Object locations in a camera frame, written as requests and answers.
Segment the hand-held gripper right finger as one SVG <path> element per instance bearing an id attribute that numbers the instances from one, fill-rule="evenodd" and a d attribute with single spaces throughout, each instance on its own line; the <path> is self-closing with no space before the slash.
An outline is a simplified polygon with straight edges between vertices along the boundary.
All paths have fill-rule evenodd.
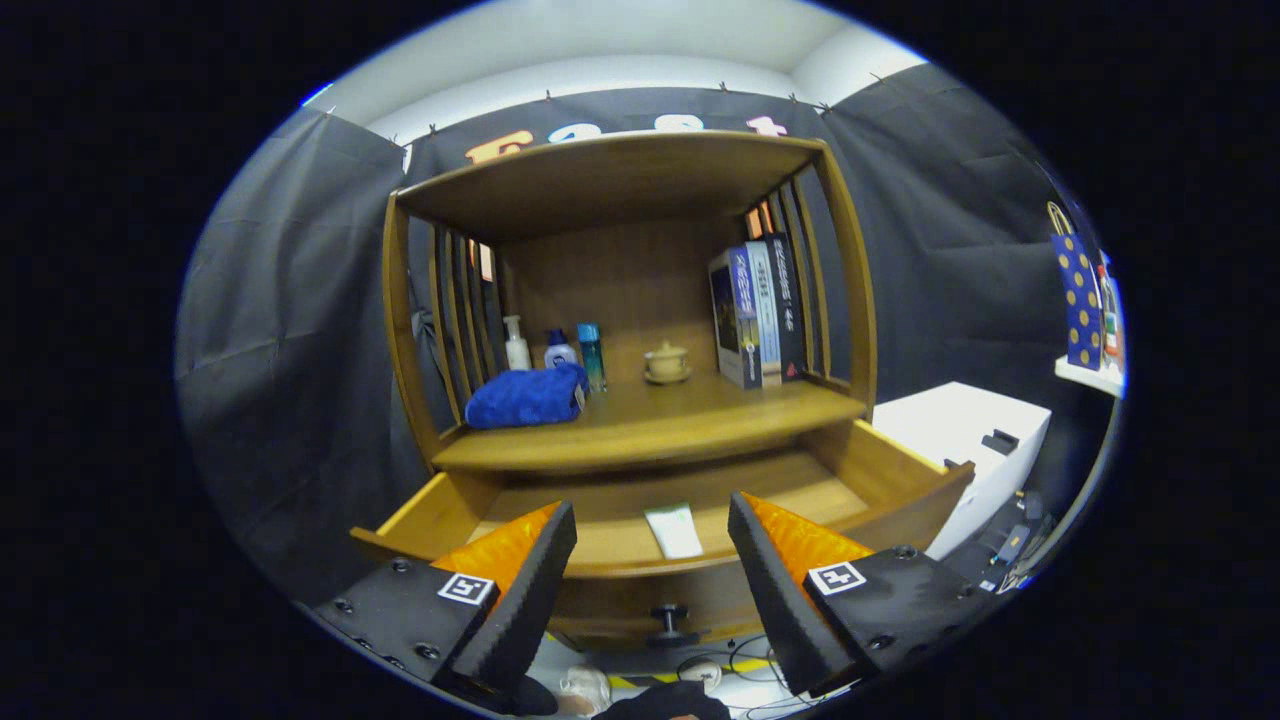
<path id="1" fill-rule="evenodd" d="M 787 687 L 827 694 L 938 653 L 995 592 L 910 544 L 873 551 L 733 492 L 728 533 Z"/>

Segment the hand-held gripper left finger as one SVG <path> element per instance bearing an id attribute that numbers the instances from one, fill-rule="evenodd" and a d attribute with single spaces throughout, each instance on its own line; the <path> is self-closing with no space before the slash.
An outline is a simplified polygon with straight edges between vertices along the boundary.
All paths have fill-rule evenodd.
<path id="1" fill-rule="evenodd" d="M 338 641 L 431 693 L 494 714 L 552 714 L 529 675 L 577 543 L 556 501 L 435 560 L 394 553 L 312 609 Z"/>

